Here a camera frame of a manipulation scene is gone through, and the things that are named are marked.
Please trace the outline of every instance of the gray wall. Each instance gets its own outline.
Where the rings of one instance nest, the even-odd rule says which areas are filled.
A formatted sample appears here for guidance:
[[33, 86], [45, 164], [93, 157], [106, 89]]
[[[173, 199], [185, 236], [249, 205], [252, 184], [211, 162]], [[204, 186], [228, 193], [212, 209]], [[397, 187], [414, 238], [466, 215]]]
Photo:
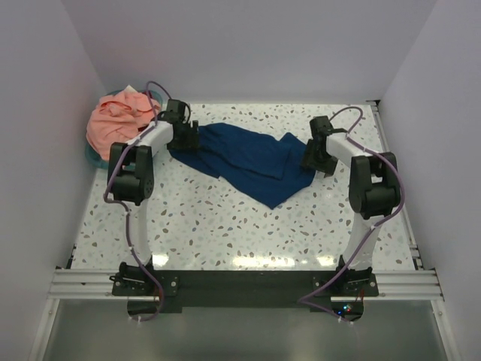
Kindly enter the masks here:
[[424, 261], [436, 266], [466, 360], [481, 312], [481, 2], [438, 0], [381, 101]]
[[26, 359], [55, 265], [65, 265], [92, 169], [89, 112], [103, 92], [62, 4], [0, 11], [0, 359]]
[[380, 99], [435, 0], [63, 0], [107, 90], [198, 101]]

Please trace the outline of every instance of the wire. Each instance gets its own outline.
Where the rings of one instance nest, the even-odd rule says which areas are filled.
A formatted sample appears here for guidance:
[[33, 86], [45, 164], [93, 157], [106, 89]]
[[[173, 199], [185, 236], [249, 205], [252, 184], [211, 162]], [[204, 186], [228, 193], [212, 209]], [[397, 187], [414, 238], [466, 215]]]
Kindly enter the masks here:
[[354, 302], [357, 302], [358, 301], [358, 298], [361, 298], [361, 302], [364, 302], [364, 289], [361, 289], [361, 291], [358, 293], [358, 295], [355, 297], [355, 301]]
[[153, 301], [154, 301], [154, 303], [159, 303], [159, 305], [160, 305], [160, 298], [161, 297], [162, 297], [161, 292], [159, 291], [157, 286], [154, 286], [154, 288], [153, 288]]
[[187, 117], [187, 121], [186, 121], [186, 123], [188, 123], [190, 122], [190, 115], [192, 114], [192, 111], [190, 110], [190, 105], [188, 105], [187, 103], [186, 103], [186, 107], [187, 109], [189, 109], [189, 116]]
[[115, 165], [115, 168], [113, 169], [112, 175], [110, 176], [110, 180], [107, 183], [107, 188], [105, 189], [105, 192], [104, 192], [104, 202], [106, 202], [108, 204], [111, 204], [111, 205], [121, 205], [124, 208], [124, 210], [126, 211], [126, 239], [127, 239], [127, 245], [129, 246], [130, 253], [134, 257], [135, 262], [138, 264], [138, 266], [142, 270], [142, 272], [148, 278], [150, 278], [150, 280], [152, 280], [152, 282], [155, 284], [157, 290], [159, 290], [159, 298], [160, 298], [159, 307], [156, 309], [156, 311], [153, 314], [151, 314], [148, 317], [140, 317], [139, 316], [138, 317], [139, 322], [145, 322], [145, 321], [153, 320], [154, 318], [156, 318], [159, 315], [160, 311], [162, 310], [162, 307], [164, 306], [164, 300], [165, 300], [164, 290], [163, 290], [160, 282], [147, 270], [147, 268], [145, 268], [144, 264], [142, 263], [142, 261], [138, 258], [137, 254], [135, 253], [135, 249], [134, 249], [134, 246], [132, 244], [132, 240], [130, 238], [130, 209], [129, 209], [128, 205], [124, 201], [117, 201], [115, 199], [109, 199], [108, 193], [110, 193], [110, 190], [112, 189], [112, 185], [113, 185], [113, 182], [115, 180], [115, 177], [119, 173], [120, 167], [122, 167], [122, 163], [123, 163], [124, 159], [126, 158], [127, 153], [135, 145], [137, 145], [147, 134], [152, 132], [157, 127], [156, 109], [155, 109], [155, 107], [152, 103], [152, 99], [150, 98], [150, 91], [149, 91], [149, 85], [150, 84], [155, 84], [158, 87], [160, 87], [164, 91], [164, 93], [168, 96], [168, 98], [172, 99], [171, 95], [168, 93], [168, 91], [162, 85], [160, 85], [159, 83], [157, 83], [155, 81], [148, 81], [147, 82], [147, 84], [145, 86], [146, 87], [146, 93], [147, 93], [147, 99], [149, 99], [150, 107], [152, 107], [153, 119], [154, 119], [155, 125], [153, 127], [148, 128], [145, 132], [141, 133], [141, 135], [137, 139], [135, 139], [135, 141], [133, 141], [131, 144], [129, 144], [123, 150], [122, 154], [120, 155], [119, 160], [117, 161], [117, 164]]
[[[392, 219], [393, 217], [397, 216], [399, 214], [399, 212], [401, 212], [402, 208], [404, 207], [404, 202], [405, 202], [405, 195], [404, 195], [404, 185], [403, 185], [403, 182], [402, 182], [402, 179], [398, 173], [398, 170], [396, 169], [396, 167], [393, 166], [393, 164], [390, 163], [390, 161], [388, 161], [386, 158], [384, 158], [381, 154], [379, 154], [378, 152], [375, 152], [374, 150], [371, 150], [371, 149], [368, 149], [362, 145], [360, 145], [360, 143], [358, 143], [357, 141], [353, 140], [349, 135], [351, 133], [351, 131], [359, 124], [359, 122], [361, 121], [363, 115], [364, 115], [364, 112], [362, 111], [362, 109], [360, 107], [356, 107], [356, 106], [349, 106], [349, 107], [345, 107], [345, 108], [342, 108], [340, 109], [337, 113], [334, 113], [334, 115], [331, 117], [331, 119], [329, 121], [332, 121], [337, 115], [343, 113], [344, 111], [347, 111], [349, 109], [356, 109], [357, 111], [359, 111], [359, 117], [358, 119], [351, 125], [351, 127], [349, 128], [349, 130], [347, 131], [346, 133], [346, 139], [349, 143], [353, 144], [355, 147], [359, 148], [360, 150], [363, 150], [364, 152], [372, 155], [372, 156], [376, 156], [377, 158], [379, 158], [382, 162], [384, 162], [386, 164], [386, 166], [394, 173], [395, 177], [398, 179], [398, 183], [399, 183], [399, 188], [401, 190], [401, 200], [399, 202], [399, 206], [398, 208], [390, 215], [384, 217], [383, 219], [381, 219], [379, 222], [376, 222], [374, 225], [372, 225], [371, 228], [369, 228], [369, 230], [366, 232], [366, 234], [364, 235], [364, 237], [362, 238], [361, 242], [359, 242], [359, 245], [358, 247], [355, 249], [354, 253], [352, 254], [351, 258], [349, 258], [346, 262], [346, 264], [343, 266], [343, 268], [341, 268], [339, 270], [339, 272], [337, 274], [334, 275], [333, 278], [331, 278], [328, 282], [326, 282], [325, 284], [323, 284], [320, 288], [314, 290], [313, 292], [307, 294], [306, 296], [302, 296], [299, 300], [298, 300], [298, 303], [301, 303], [303, 305], [308, 305], [310, 307], [314, 307], [314, 308], [318, 308], [318, 309], [321, 309], [322, 311], [330, 311], [328, 310], [327, 308], [324, 308], [320, 305], [316, 305], [312, 302], [309, 302], [308, 300], [311, 298], [311, 297], [314, 297], [314, 296], [317, 296], [319, 295], [322, 291], [324, 290], [327, 290], [329, 288], [329, 286], [331, 286], [348, 268], [349, 268], [349, 265], [352, 263], [352, 261], [355, 259], [355, 257], [358, 255], [359, 251], [362, 249], [362, 247], [365, 245], [365, 243], [368, 241], [369, 239], [369, 236], [374, 232], [374, 230], [376, 228], [378, 228], [379, 226], [383, 225], [384, 223], [386, 223], [388, 220]], [[328, 312], [330, 314], [333, 314], [335, 317], [338, 317], [334, 312]]]

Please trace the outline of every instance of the blue cloth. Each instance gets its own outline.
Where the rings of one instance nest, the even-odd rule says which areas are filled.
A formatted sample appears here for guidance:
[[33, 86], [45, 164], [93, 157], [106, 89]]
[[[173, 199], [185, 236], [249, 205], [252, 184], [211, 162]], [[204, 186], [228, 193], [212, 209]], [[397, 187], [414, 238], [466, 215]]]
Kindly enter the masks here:
[[301, 167], [306, 145], [293, 134], [270, 135], [217, 123], [199, 127], [197, 152], [171, 151], [182, 163], [212, 177], [224, 177], [270, 209], [308, 187], [316, 171]]

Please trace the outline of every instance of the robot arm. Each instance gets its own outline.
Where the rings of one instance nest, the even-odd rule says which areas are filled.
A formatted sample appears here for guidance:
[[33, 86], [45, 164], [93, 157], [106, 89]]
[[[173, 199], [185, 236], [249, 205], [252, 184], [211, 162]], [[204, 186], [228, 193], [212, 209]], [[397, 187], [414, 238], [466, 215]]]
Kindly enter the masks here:
[[[350, 259], [368, 230], [399, 205], [401, 191], [393, 172], [380, 159], [360, 150], [346, 138], [346, 130], [334, 129], [327, 117], [310, 121], [313, 139], [307, 144], [303, 166], [333, 175], [337, 161], [350, 168], [349, 203], [354, 210], [349, 243], [340, 259], [340, 266]], [[393, 153], [382, 155], [396, 167]], [[372, 269], [372, 256], [381, 227], [368, 237], [361, 251], [350, 263], [355, 271]]]
[[[198, 147], [198, 122], [186, 119], [186, 103], [169, 100], [167, 109], [160, 113], [157, 122], [151, 122], [136, 138], [128, 143], [114, 143], [110, 148], [108, 180], [113, 174], [123, 151], [135, 144], [122, 161], [111, 192], [115, 200], [127, 201], [130, 213], [129, 234], [138, 259], [146, 265], [152, 253], [147, 241], [147, 203], [154, 187], [153, 156], [165, 149], [196, 149]], [[132, 255], [128, 265], [138, 265]]]

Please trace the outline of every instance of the terrazzo table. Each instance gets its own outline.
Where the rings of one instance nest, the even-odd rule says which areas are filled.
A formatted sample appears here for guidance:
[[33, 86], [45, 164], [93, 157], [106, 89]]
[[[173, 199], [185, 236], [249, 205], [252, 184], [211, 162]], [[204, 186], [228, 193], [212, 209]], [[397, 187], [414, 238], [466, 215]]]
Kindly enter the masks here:
[[[224, 122], [280, 139], [291, 132], [304, 143], [309, 120], [343, 105], [192, 104], [200, 125]], [[382, 150], [369, 105], [352, 137]], [[357, 113], [333, 121], [349, 128]], [[154, 157], [155, 187], [149, 200], [148, 238], [156, 268], [175, 270], [334, 269], [349, 240], [349, 169], [338, 163], [335, 175], [316, 173], [304, 188], [274, 210], [215, 179], [172, 159]], [[77, 235], [72, 268], [113, 269], [128, 255], [124, 213], [107, 205], [102, 193], [107, 172], [98, 170]], [[383, 226], [373, 257], [374, 270], [414, 269], [406, 225], [400, 216]]]

